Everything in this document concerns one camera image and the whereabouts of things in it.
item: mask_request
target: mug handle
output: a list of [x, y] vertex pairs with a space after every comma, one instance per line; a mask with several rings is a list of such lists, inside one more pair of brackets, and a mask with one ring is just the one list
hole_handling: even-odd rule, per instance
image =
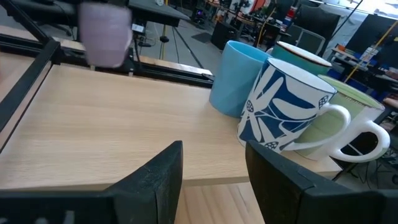
[[293, 150], [300, 150], [300, 149], [309, 149], [312, 147], [317, 147], [321, 146], [323, 144], [328, 143], [329, 141], [334, 140], [334, 138], [337, 138], [343, 132], [346, 130], [346, 128], [349, 125], [349, 122], [351, 122], [351, 115], [349, 114], [348, 110], [340, 105], [333, 105], [330, 103], [325, 103], [322, 108], [318, 112], [318, 116], [326, 113], [327, 111], [336, 111], [337, 113], [340, 114], [340, 116], [343, 118], [343, 127], [334, 134], [332, 137], [328, 137], [326, 139], [322, 139], [316, 142], [303, 142], [303, 143], [296, 143], [292, 142], [288, 146], [284, 148], [284, 151], [293, 151]]
[[375, 124], [373, 121], [367, 121], [358, 127], [358, 133], [371, 132], [377, 137], [377, 146], [370, 153], [362, 156], [351, 156], [343, 153], [341, 149], [335, 149], [329, 155], [335, 159], [347, 162], [369, 162], [381, 157], [390, 146], [390, 135], [386, 130]]

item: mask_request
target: light green mug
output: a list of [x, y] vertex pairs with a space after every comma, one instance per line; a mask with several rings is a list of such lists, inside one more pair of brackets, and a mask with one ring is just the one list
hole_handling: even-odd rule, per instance
[[[382, 156], [390, 146], [390, 136], [386, 130], [373, 121], [384, 111], [384, 106], [367, 94], [334, 78], [324, 75], [319, 75], [319, 77], [336, 88], [338, 92], [330, 100], [330, 103], [345, 107], [351, 115], [351, 122], [347, 129], [342, 134], [335, 136], [332, 141], [322, 146], [296, 152], [312, 160], [331, 156], [347, 162], [367, 162]], [[326, 112], [315, 118], [313, 123], [296, 139], [296, 142], [316, 141], [333, 136], [341, 129], [341, 125], [343, 125], [343, 121], [338, 114], [334, 111]], [[377, 146], [373, 151], [362, 156], [351, 156], [341, 151], [343, 147], [364, 132], [371, 132], [377, 136]]]
[[326, 75], [331, 68], [331, 63], [299, 47], [278, 41], [271, 55], [284, 60], [314, 75]]

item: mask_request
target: gray floor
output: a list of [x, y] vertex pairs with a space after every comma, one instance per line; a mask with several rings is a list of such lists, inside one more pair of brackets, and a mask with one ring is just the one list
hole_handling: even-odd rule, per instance
[[[0, 25], [24, 30], [24, 28], [20, 24], [15, 22], [11, 17], [7, 16], [5, 10], [2, 7], [0, 7]], [[64, 32], [54, 29], [53, 27], [42, 26], [42, 28], [45, 32], [47, 32], [52, 36], [61, 37], [64, 39], [72, 39], [72, 37], [66, 36]], [[149, 38], [149, 40], [147, 42], [150, 44], [154, 44], [154, 46], [149, 48], [142, 48], [141, 55], [145, 55], [152, 58], [159, 58], [160, 41], [156, 40], [158, 40], [159, 39], [158, 36], [162, 34], [162, 29], [163, 29], [162, 24], [148, 22], [147, 37]], [[211, 43], [204, 44], [191, 38], [191, 36], [193, 35], [208, 31], [198, 29], [187, 21], [181, 21], [180, 26], [177, 28], [177, 30], [180, 32], [181, 36], [189, 45], [192, 52], [196, 55], [196, 57], [203, 65], [203, 67], [205, 69], [209, 69], [212, 73], [215, 74], [221, 59], [221, 51]], [[170, 62], [178, 62], [177, 50], [174, 44], [174, 35], [172, 32], [172, 28], [170, 26], [167, 27], [167, 37], [170, 39], [170, 42], [165, 45], [164, 60]], [[177, 42], [178, 56], [180, 58], [180, 63], [198, 67], [198, 63], [192, 57], [188, 48], [185, 46], [182, 39], [178, 36], [177, 33], [175, 33], [175, 40]], [[392, 177], [391, 173], [381, 172], [378, 173], [378, 175], [376, 175], [374, 173], [375, 168], [376, 168], [376, 163], [375, 162], [370, 163], [368, 167], [368, 178], [367, 178], [369, 186], [367, 185], [367, 183], [362, 183], [360, 178], [356, 178], [351, 174], [346, 174], [342, 176], [337, 182], [353, 190], [368, 190], [369, 187], [372, 189], [376, 188], [375, 184], [376, 177], [378, 177], [379, 188], [398, 189], [398, 186], [394, 185], [391, 182], [391, 177]], [[356, 175], [359, 174], [364, 179], [366, 174], [366, 165], [363, 164], [358, 166], [357, 168], [355, 168], [353, 173]]]

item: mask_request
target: teal mug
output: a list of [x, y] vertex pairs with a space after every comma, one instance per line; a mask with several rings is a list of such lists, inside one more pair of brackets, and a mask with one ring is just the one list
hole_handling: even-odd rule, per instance
[[254, 80], [268, 57], [248, 44], [228, 41], [211, 88], [211, 105], [225, 115], [240, 118]]
[[331, 63], [325, 59], [281, 41], [275, 44], [271, 55], [314, 75], [326, 75], [331, 68]]

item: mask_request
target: pink mug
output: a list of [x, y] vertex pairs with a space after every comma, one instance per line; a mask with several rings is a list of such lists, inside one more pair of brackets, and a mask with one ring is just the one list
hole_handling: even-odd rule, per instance
[[79, 29], [89, 65], [114, 68], [124, 62], [132, 40], [131, 11], [128, 8], [81, 3]]

